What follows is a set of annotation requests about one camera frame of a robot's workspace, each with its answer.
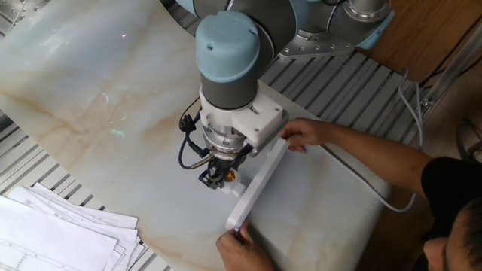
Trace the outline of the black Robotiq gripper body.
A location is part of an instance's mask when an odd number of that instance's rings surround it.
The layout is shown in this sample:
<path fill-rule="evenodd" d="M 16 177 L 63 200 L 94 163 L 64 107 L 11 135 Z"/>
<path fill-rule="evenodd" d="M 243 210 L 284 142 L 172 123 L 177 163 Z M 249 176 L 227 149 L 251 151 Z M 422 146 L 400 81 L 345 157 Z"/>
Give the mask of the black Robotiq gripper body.
<path fill-rule="evenodd" d="M 233 160 L 223 160 L 218 158 L 214 155 L 213 151 L 210 151 L 209 153 L 213 156 L 213 160 L 208 162 L 208 169 L 211 171 L 211 173 L 220 173 L 222 166 L 232 166 L 234 169 L 238 169 L 239 166 L 246 160 L 246 156 L 249 154 L 249 151 L 240 151 Z"/>

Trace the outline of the person's left hand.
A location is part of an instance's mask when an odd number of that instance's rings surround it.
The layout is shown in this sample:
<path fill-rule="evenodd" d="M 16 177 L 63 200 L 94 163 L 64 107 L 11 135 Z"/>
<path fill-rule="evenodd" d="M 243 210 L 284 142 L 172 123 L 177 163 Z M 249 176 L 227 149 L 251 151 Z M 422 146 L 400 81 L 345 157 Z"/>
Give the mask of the person's left hand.
<path fill-rule="evenodd" d="M 226 271 L 274 271 L 268 256 L 251 237 L 248 221 L 239 231 L 222 234 L 215 246 Z"/>

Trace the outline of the person's right hand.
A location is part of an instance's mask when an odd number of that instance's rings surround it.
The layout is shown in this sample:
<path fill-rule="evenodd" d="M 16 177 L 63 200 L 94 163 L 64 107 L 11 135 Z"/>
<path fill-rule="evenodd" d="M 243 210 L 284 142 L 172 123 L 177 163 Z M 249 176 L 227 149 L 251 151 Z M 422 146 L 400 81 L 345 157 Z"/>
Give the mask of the person's right hand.
<path fill-rule="evenodd" d="M 323 145 L 330 141 L 330 123 L 298 118 L 290 120 L 280 136 L 288 142 L 290 151 L 305 153 L 306 145 Z"/>

